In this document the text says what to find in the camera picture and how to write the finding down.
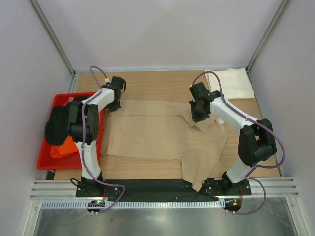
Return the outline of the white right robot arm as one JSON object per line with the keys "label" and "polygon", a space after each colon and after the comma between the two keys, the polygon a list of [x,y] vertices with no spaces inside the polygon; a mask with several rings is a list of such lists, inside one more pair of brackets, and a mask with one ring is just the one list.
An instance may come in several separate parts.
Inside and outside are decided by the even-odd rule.
{"label": "white right robot arm", "polygon": [[222,175],[221,187],[226,195],[239,192],[246,177],[255,167],[277,152],[272,124],[267,119],[258,120],[231,104],[220,91],[210,92],[202,82],[190,88],[192,120],[200,122],[216,115],[239,134],[239,160]]}

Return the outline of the beige t shirt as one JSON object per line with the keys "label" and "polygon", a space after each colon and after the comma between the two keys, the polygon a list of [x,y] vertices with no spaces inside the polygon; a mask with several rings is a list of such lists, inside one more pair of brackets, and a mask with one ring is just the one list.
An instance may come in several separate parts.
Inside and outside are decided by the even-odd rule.
{"label": "beige t shirt", "polygon": [[228,137],[218,117],[194,122],[190,104],[122,100],[108,116],[102,150],[108,155],[181,161],[184,181],[200,191]]}

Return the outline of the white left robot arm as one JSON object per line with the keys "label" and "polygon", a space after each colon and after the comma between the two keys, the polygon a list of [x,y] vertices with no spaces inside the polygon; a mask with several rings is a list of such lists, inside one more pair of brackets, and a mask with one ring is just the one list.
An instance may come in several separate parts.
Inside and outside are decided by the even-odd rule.
{"label": "white left robot arm", "polygon": [[75,142],[82,164],[81,180],[78,190],[87,190],[98,197],[104,192],[102,171],[98,163],[96,143],[100,132],[99,114],[104,108],[113,112],[121,108],[120,99],[126,89],[126,81],[114,76],[106,79],[106,84],[82,101],[70,103],[68,134]]}

